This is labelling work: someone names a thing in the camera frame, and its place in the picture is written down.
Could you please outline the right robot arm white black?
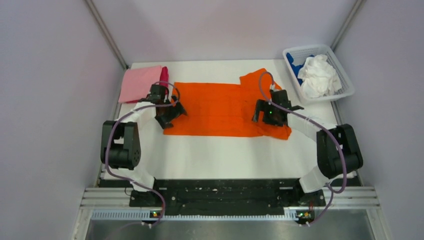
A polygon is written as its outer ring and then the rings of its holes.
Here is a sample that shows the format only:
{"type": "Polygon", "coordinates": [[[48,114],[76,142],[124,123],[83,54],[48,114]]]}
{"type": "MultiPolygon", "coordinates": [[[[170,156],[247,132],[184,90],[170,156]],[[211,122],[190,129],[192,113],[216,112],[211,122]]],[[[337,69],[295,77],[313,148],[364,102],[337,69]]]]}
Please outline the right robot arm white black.
{"type": "Polygon", "coordinates": [[[316,165],[295,181],[292,188],[294,202],[307,206],[323,187],[329,188],[333,194],[344,192],[348,174],[363,166],[353,127],[326,122],[299,105],[292,106],[286,90],[271,89],[269,92],[270,98],[256,101],[252,121],[262,119],[266,125],[290,127],[316,144],[316,165]]]}

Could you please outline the orange t shirt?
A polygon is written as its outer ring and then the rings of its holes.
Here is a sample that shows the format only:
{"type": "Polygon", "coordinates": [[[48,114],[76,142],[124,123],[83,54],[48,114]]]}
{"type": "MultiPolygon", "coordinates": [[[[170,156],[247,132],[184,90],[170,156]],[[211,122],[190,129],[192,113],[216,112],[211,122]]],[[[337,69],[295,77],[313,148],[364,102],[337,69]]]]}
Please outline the orange t shirt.
{"type": "Polygon", "coordinates": [[[239,78],[238,84],[176,82],[180,103],[187,114],[163,130],[168,136],[272,137],[288,140],[288,126],[273,126],[252,120],[257,100],[270,97],[271,77],[265,68],[239,78]]]}

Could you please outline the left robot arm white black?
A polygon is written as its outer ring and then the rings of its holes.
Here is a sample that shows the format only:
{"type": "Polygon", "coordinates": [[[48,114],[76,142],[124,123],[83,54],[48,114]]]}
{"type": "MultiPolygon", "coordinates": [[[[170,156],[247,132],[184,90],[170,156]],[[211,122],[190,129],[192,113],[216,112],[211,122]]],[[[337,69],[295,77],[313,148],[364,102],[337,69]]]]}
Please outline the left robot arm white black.
{"type": "Polygon", "coordinates": [[[163,130],[172,128],[173,120],[187,114],[180,98],[181,93],[174,84],[157,81],[129,112],[102,125],[100,160],[106,171],[115,178],[128,181],[135,189],[144,189],[141,200],[147,206],[154,207],[161,200],[163,211],[166,202],[154,189],[154,177],[145,173],[138,178],[132,172],[137,169],[143,154],[139,131],[152,120],[156,120],[163,130]]]}

